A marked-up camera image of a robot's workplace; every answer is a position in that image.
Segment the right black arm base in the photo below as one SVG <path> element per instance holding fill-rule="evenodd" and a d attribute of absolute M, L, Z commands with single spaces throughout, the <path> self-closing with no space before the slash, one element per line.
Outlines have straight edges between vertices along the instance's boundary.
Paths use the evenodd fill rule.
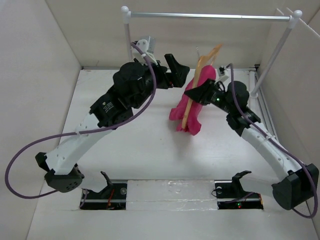
<path fill-rule="evenodd" d="M 231 180 L 215 180 L 211 195 L 217 200 L 218 210 L 263 210 L 261 195 L 245 191 L 240 183 L 245 175 L 251 174 L 245 170 L 236 173 Z"/>

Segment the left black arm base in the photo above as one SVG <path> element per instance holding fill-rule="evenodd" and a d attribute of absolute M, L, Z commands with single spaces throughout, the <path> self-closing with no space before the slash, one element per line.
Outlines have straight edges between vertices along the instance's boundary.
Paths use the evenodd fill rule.
<path fill-rule="evenodd" d="M 128 181 L 111 180 L 104 172 L 103 176 L 106 186 L 100 192 L 84 189 L 79 208 L 81 210 L 109 210 L 120 211 L 126 210 Z"/>

